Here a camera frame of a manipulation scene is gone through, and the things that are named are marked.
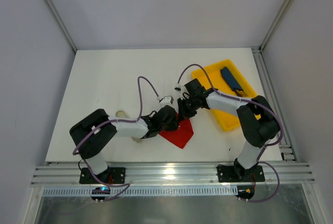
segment yellow plastic bin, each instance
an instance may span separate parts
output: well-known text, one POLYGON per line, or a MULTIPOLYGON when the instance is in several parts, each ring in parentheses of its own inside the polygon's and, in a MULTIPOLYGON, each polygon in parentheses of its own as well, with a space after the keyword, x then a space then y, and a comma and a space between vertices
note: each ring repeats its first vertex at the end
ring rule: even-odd
MULTIPOLYGON (((227 85, 227 83, 223 80, 221 76, 220 70, 224 67, 227 67, 234 78, 237 80, 239 85, 242 87, 244 93, 249 98, 254 98, 257 96, 255 91, 252 89, 252 87, 249 85, 249 83, 245 80, 245 78, 242 76, 242 74, 238 71, 238 69, 235 67, 235 65, 231 62, 231 60, 226 59, 221 62, 209 65, 205 67, 204 69, 207 71, 209 78, 211 79, 213 86, 217 88, 218 90, 236 96, 236 93, 234 93, 231 88, 227 85)), ((201 69, 195 70, 192 72, 192 78, 197 78, 199 82, 205 87, 205 89, 211 88, 205 74, 201 69)), ((240 126, 239 119, 233 115, 230 115, 229 113, 219 111, 219 110, 211 110, 218 122, 218 124, 221 126, 221 128, 224 131, 229 131, 237 128, 240 126)))

